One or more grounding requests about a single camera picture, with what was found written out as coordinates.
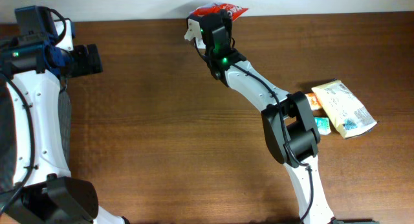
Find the white packet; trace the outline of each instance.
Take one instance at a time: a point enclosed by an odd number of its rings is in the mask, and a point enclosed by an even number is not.
[[[343,138],[364,134],[377,124],[340,80],[313,87],[312,91]]]

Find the table surface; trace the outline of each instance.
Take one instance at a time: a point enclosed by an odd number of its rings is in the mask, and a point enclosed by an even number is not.
[[[69,81],[72,176],[135,223],[248,223],[298,216],[260,114],[215,81],[183,39],[185,20],[77,23],[104,72]],[[1,25],[1,35],[16,34]],[[243,17],[236,47],[290,92],[337,78],[379,125],[319,144],[338,219],[413,223],[414,12]],[[14,223],[3,216],[0,223]]]

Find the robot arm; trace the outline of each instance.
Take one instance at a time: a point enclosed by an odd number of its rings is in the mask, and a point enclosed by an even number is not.
[[[231,46],[232,20],[225,11],[203,17],[191,15],[187,23],[185,38],[202,38],[206,53],[200,55],[213,77],[241,93],[261,112],[267,146],[289,173],[301,220],[305,224],[333,223],[334,215],[327,204],[318,172],[320,135],[305,95],[291,95],[276,87]],[[286,127],[284,119],[288,117],[296,117],[296,121]],[[283,129],[289,146],[285,143]]]
[[[96,45],[74,47],[72,21],[46,7],[17,9],[16,19],[22,36],[2,44],[0,60],[0,107],[9,110],[0,117],[11,127],[1,130],[0,160],[12,174],[0,175],[1,213],[19,223],[129,223],[99,207],[93,185],[71,178],[67,164],[71,103],[60,81],[102,72]]]

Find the food packet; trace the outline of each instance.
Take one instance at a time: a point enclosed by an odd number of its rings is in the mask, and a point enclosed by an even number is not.
[[[343,138],[364,134],[377,124],[361,101],[340,80],[313,87],[312,91]]]
[[[220,10],[227,10],[227,13],[232,17],[232,21],[235,21],[244,12],[246,12],[248,8],[243,8],[243,7],[228,4],[228,3],[210,3],[210,4],[197,8],[190,14],[193,14],[196,16],[205,16],[207,14],[218,13]],[[190,29],[188,29],[184,39],[191,41],[193,38],[194,38],[193,34],[190,32]],[[202,42],[201,38],[195,37],[195,42],[199,49],[206,48],[206,45]]]
[[[308,98],[309,105],[310,105],[310,108],[312,109],[312,111],[322,109],[322,106],[319,103],[318,98],[316,98],[315,93],[309,93],[309,94],[305,94],[305,95],[306,95],[306,98]]]
[[[329,125],[329,118],[315,117],[316,126],[320,135],[328,135],[331,133],[331,126]]]

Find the red plastic bag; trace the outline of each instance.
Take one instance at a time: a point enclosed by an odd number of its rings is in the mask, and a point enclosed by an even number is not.
[[[228,14],[232,17],[232,20],[235,21],[240,15],[248,10],[248,8],[243,8],[240,6],[235,6],[227,3],[212,3],[197,8],[192,12],[196,16],[205,16],[211,13],[218,13],[220,10],[227,10]]]

